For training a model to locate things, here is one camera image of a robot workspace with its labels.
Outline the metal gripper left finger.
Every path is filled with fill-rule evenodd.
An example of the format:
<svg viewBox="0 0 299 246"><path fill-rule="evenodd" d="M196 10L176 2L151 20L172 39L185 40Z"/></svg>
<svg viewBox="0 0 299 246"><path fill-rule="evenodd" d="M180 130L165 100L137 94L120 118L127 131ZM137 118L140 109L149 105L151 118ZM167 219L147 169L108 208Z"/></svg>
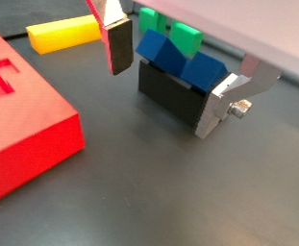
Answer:
<svg viewBox="0 0 299 246"><path fill-rule="evenodd" d="M109 72L117 75L133 62L132 21L119 0L84 0L99 23Z"/></svg>

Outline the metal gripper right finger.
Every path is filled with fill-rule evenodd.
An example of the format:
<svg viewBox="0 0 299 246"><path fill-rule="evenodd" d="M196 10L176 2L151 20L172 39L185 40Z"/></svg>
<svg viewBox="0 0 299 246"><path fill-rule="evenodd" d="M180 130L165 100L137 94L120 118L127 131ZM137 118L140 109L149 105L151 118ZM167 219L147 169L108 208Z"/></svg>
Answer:
<svg viewBox="0 0 299 246"><path fill-rule="evenodd" d="M204 138L229 114L243 118L251 108L248 98L271 88L282 70L251 54L244 54L240 74L231 73L208 94L195 134Z"/></svg>

